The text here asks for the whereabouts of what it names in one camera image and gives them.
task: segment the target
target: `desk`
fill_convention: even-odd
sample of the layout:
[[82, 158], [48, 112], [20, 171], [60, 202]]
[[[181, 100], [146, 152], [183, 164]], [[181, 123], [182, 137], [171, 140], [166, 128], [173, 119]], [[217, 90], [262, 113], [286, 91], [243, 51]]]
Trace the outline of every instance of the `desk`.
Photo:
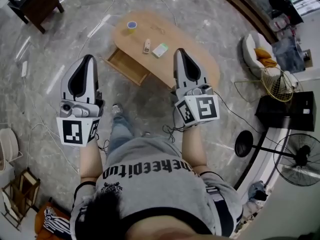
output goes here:
[[[137, 22], [134, 33], [129, 33], [127, 29], [130, 21]], [[204, 47], [155, 12], [134, 11], [127, 14], [115, 26], [112, 37], [117, 49], [104, 61], [139, 86], [151, 73], [169, 88], [174, 87], [174, 53], [178, 48], [184, 48], [206, 69], [212, 88], [218, 87], [220, 73], [215, 59]], [[143, 53], [146, 39], [151, 40], [148, 54]], [[156, 58], [152, 51], [161, 43], [165, 43], [168, 50]]]

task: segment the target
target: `gray tile floor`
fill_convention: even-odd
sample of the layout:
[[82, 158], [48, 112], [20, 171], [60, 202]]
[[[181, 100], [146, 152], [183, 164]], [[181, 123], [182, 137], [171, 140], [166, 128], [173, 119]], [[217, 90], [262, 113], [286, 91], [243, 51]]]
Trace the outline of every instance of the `gray tile floor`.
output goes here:
[[[216, 59], [220, 67], [217, 91], [222, 98], [234, 112], [259, 129], [260, 125], [254, 117], [257, 103], [245, 102], [233, 85], [236, 80], [250, 78], [242, 67], [240, 40], [253, 27], [225, 0], [165, 1], [175, 14], [178, 26], [206, 47]], [[18, 17], [9, 18], [0, 11], [0, 122], [11, 123], [24, 154], [15, 163], [17, 171], [28, 165], [41, 179], [38, 205], [51, 196], [67, 209], [72, 206], [73, 193], [80, 179], [60, 149], [76, 168], [79, 151], [62, 146], [55, 135], [53, 141], [40, 125], [41, 119], [37, 113], [44, 124], [57, 134], [60, 80], [77, 59], [88, 34], [105, 16], [104, 11], [111, 3], [112, 0], [63, 0], [65, 12], [60, 14], [54, 11], [45, 20], [42, 24], [47, 30], [45, 34], [41, 34], [32, 24], [25, 25]], [[106, 13], [110, 14], [110, 18], [87, 41], [80, 55], [92, 54], [97, 59], [100, 90], [106, 101], [105, 113], [98, 128], [100, 145], [110, 136], [110, 111], [115, 102], [123, 104], [137, 135], [144, 131], [164, 135], [163, 124], [173, 124], [169, 91], [158, 79], [149, 76], [138, 87], [101, 59], [114, 49], [111, 33], [118, 19], [130, 11], [145, 9], [156, 11], [173, 21], [173, 15], [160, 0], [115, 0]], [[25, 83], [21, 78], [24, 61], [28, 61]], [[260, 88], [252, 84], [243, 85], [240, 90], [250, 99], [261, 94]], [[237, 135], [244, 129], [249, 130], [249, 126], [228, 112], [222, 102], [220, 117], [220, 120], [201, 126], [203, 143], [212, 170], [235, 184], [250, 156], [236, 157], [234, 143]], [[254, 134], [254, 138], [257, 142], [258, 134]], [[177, 134], [176, 145], [179, 147], [181, 139], [182, 136]]]

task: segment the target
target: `person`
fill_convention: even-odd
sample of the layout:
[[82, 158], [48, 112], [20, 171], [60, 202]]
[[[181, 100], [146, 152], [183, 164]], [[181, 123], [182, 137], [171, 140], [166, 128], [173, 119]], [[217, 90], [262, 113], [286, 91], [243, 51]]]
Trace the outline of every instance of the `person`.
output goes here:
[[106, 169], [95, 139], [80, 149], [72, 239], [229, 237], [243, 208], [237, 192], [207, 167], [199, 126], [183, 132], [181, 153], [164, 137], [134, 138], [119, 104], [112, 114]]

